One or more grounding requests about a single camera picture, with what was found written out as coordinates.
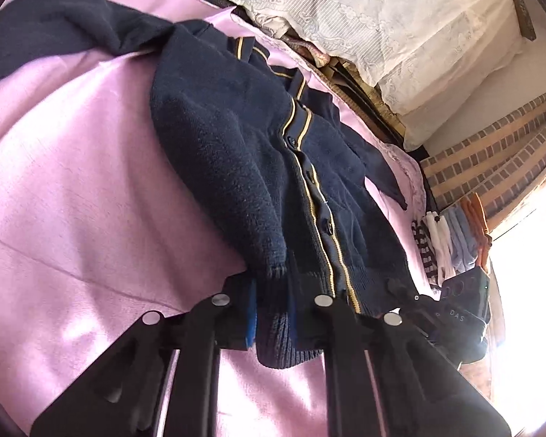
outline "sunlight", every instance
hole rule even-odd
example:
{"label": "sunlight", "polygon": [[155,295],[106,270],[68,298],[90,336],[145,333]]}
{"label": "sunlight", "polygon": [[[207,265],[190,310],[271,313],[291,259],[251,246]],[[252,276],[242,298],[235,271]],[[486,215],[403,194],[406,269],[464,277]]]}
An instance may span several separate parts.
{"label": "sunlight", "polygon": [[491,249],[506,327],[494,404],[513,433],[546,420],[546,188],[537,197],[536,210]]}

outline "hanging laundry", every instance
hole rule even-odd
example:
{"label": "hanging laundry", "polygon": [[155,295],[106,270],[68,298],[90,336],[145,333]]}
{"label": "hanging laundry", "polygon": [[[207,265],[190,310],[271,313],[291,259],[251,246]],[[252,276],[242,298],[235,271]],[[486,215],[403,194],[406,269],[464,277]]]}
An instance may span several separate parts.
{"label": "hanging laundry", "polygon": [[427,212],[423,219],[428,227],[431,242],[437,257],[437,284],[440,286],[445,279],[455,276],[451,262],[451,238],[447,238],[444,227],[438,226],[440,220],[437,212]]}
{"label": "hanging laundry", "polygon": [[437,256],[432,248],[430,238],[428,237],[428,229],[421,221],[413,220],[411,230],[417,246],[419,247],[421,259],[423,260],[424,272],[427,275],[429,284],[437,284]]}
{"label": "hanging laundry", "polygon": [[467,217],[469,228],[473,233],[473,236],[478,242],[478,258],[475,261],[475,264],[481,266],[486,273],[489,273],[487,258],[492,240],[489,231],[487,230],[487,223],[485,215],[483,214],[483,209],[481,209],[479,197],[477,194],[474,194],[472,198],[473,202],[468,197],[461,198],[459,205]]}
{"label": "hanging laundry", "polygon": [[[456,272],[464,273],[475,266],[478,256],[478,243],[473,237],[467,218],[460,207],[452,205],[447,208],[442,215],[447,219],[451,233],[451,242],[453,243],[453,254],[451,261]],[[461,215],[464,220],[466,230],[462,229],[458,216]]]}

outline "yellow stripe trim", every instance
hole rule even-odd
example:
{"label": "yellow stripe trim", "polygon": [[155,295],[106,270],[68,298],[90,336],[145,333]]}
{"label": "yellow stripe trim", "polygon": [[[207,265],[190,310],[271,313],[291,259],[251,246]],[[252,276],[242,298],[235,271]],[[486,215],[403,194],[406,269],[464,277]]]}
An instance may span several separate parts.
{"label": "yellow stripe trim", "polygon": [[265,55],[265,53],[261,49],[256,48],[255,46],[253,46],[253,50],[258,52],[260,55],[262,55],[263,59],[265,59],[265,62],[267,62],[267,56]]}
{"label": "yellow stripe trim", "polygon": [[[320,191],[321,198],[323,198],[324,202],[326,202],[326,199],[321,192],[320,181],[317,178],[316,168],[313,164],[312,164],[312,171],[313,171],[314,184],[316,185],[318,191]],[[348,272],[348,268],[346,267],[346,263],[344,262],[344,257],[342,256],[342,248],[340,248],[340,243],[338,241],[338,233],[336,231],[336,225],[333,222],[332,209],[329,208],[329,206],[328,206],[328,210],[329,210],[329,219],[332,222],[332,228],[333,228],[333,235],[331,236],[332,236],[333,243],[336,245],[336,248],[338,249],[338,260],[340,261],[340,265],[344,269],[344,276],[346,277],[346,286],[348,288],[348,296],[350,296],[350,300],[352,301],[352,305],[354,306],[354,311],[356,311],[357,314],[361,314],[362,309],[360,308],[360,302],[358,302],[358,298],[356,297],[356,293],[354,292],[354,288],[352,287],[352,282],[350,280],[350,273]]]}
{"label": "yellow stripe trim", "polygon": [[273,72],[275,75],[280,75],[281,77],[293,78],[292,75],[283,74],[283,72],[275,72],[274,70],[272,70],[271,72]]}
{"label": "yellow stripe trim", "polygon": [[301,141],[303,137],[306,135],[307,129],[309,128],[309,124],[312,121],[312,111],[307,107],[306,107],[306,111],[307,111],[306,125],[303,131],[301,132],[301,134],[299,135],[299,137],[297,138],[297,149],[301,148]]}
{"label": "yellow stripe trim", "polygon": [[287,120],[287,123],[284,124],[283,129],[281,130],[281,133],[283,134],[283,136],[285,136],[287,127],[293,121],[294,116],[295,116],[295,100],[293,100],[293,97],[292,97],[291,98],[291,115],[289,115],[289,119]]}
{"label": "yellow stripe trim", "polygon": [[240,52],[243,49],[243,39],[244,38],[242,36],[239,38],[239,46],[237,46],[237,59],[239,60],[240,60]]}
{"label": "yellow stripe trim", "polygon": [[303,88],[306,86],[306,78],[303,77],[303,80],[301,81],[301,87],[299,87],[299,91],[297,92],[297,100],[299,100],[299,97],[301,97],[301,93],[303,92]]}
{"label": "yellow stripe trim", "polygon": [[[291,98],[291,106],[292,106],[292,109],[291,109],[291,115],[289,116],[289,119],[287,120],[287,123],[284,125],[283,127],[283,130],[282,130],[282,133],[283,133],[283,136],[285,136],[285,131],[287,129],[287,127],[290,125],[290,123],[293,121],[293,117],[295,116],[295,100],[293,100],[293,98]],[[304,135],[305,135],[305,131],[307,130],[307,126],[309,124],[306,124],[305,126],[305,129],[302,131],[302,133],[300,133],[299,137],[302,138]],[[293,155],[293,157],[295,158],[295,162],[297,162],[297,167],[299,168],[299,174],[301,176],[301,180],[303,181],[303,186],[305,187],[305,190],[306,190],[306,194],[307,194],[307,199],[309,201],[309,206],[310,206],[310,214],[312,214],[312,219],[313,219],[313,226],[314,228],[316,229],[316,234],[317,234],[317,239],[318,241],[320,242],[320,248],[321,248],[321,251],[322,253],[324,254],[324,258],[325,258],[325,262],[326,264],[328,265],[328,271],[329,271],[329,287],[331,289],[331,294],[332,294],[332,297],[336,297],[336,289],[335,289],[335,286],[333,284],[333,268],[332,268],[332,263],[330,262],[329,260],[329,257],[328,257],[328,254],[325,252],[325,249],[324,249],[324,243],[322,242],[321,240],[321,235],[320,235],[320,231],[317,227],[317,219],[316,219],[316,210],[315,210],[315,207],[314,207],[314,202],[313,202],[313,198],[312,198],[312,194],[309,192],[309,189],[307,187],[307,181],[306,181],[306,178],[303,176],[303,171],[301,170],[301,164],[299,163],[299,158],[297,157],[297,155],[291,151],[291,154]]]}

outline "striped fabric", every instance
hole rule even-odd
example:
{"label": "striped fabric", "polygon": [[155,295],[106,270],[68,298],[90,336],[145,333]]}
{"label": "striped fabric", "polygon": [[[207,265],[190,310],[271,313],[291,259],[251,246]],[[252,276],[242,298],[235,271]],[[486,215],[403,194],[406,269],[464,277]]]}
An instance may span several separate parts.
{"label": "striped fabric", "polygon": [[427,275],[428,283],[437,286],[437,256],[433,251],[430,239],[428,237],[428,228],[422,223],[413,220],[411,223],[411,230],[415,243],[419,247],[420,256],[423,261],[424,272]]}
{"label": "striped fabric", "polygon": [[494,230],[546,183],[546,93],[421,166],[440,210],[475,192]]}

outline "navy cardigan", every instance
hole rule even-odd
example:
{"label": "navy cardigan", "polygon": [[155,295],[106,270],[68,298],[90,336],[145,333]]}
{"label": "navy cardigan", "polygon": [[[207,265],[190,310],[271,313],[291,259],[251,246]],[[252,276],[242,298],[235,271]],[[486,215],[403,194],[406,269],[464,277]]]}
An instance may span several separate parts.
{"label": "navy cardigan", "polygon": [[0,12],[0,79],[34,59],[92,48],[159,53],[154,126],[175,171],[257,281],[261,363],[287,367],[317,354],[290,338],[290,280],[369,315],[399,306],[389,279],[415,293],[405,252],[364,187],[366,176],[406,208],[393,173],[300,71],[269,67],[254,38],[108,0],[15,0]]}

